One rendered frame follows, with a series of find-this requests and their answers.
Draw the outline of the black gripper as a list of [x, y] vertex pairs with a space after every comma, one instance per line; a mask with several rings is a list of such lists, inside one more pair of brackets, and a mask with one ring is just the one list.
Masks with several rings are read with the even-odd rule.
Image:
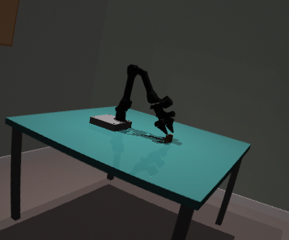
[[172, 132], [174, 133], [173, 130], [173, 123], [174, 123], [174, 118], [165, 118], [163, 116], [163, 112], [166, 112], [164, 110], [159, 111], [156, 114], [156, 117], [159, 119], [158, 121], [155, 122], [155, 126], [157, 126], [157, 128], [159, 128], [163, 133], [165, 133], [166, 135], [168, 134], [166, 127]]

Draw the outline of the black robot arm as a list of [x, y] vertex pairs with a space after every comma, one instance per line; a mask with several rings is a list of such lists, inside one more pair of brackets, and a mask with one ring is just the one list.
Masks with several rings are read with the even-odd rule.
[[[132, 87], [133, 87], [133, 83], [134, 83], [134, 77], [136, 77], [137, 75], [140, 75], [142, 77], [142, 81], [144, 83], [144, 86], [147, 90], [147, 101], [150, 104], [154, 104], [151, 105], [150, 109], [154, 109], [155, 114], [157, 114], [159, 111], [164, 110], [163, 108], [167, 108], [171, 105], [173, 105], [172, 100], [170, 99], [170, 97], [166, 96], [163, 99], [160, 99], [156, 92], [154, 91], [152, 85], [151, 85], [151, 81], [148, 77], [148, 74], [146, 71], [144, 71], [141, 68], [138, 68], [137, 65], [128, 65], [127, 66], [127, 81], [126, 81], [126, 85], [125, 85], [125, 91], [124, 91], [124, 96], [122, 97], [119, 106], [117, 106], [115, 108], [116, 111], [116, 117], [114, 119], [118, 120], [118, 121], [125, 121], [125, 116], [126, 116], [126, 111], [131, 107], [132, 101], [130, 100], [130, 94], [132, 91]], [[155, 104], [158, 103], [159, 104]], [[175, 116], [175, 112], [171, 111], [171, 112], [163, 112], [163, 116], [164, 119], [167, 117], [168, 119], [170, 117], [176, 117]]]

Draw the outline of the orange block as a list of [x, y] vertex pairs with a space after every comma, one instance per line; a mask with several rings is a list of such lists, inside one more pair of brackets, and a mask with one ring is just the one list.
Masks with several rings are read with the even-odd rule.
[[171, 134], [166, 135], [165, 141], [166, 141], [166, 142], [171, 142], [171, 141], [172, 141], [172, 138], [173, 138], [173, 135], [171, 135]]

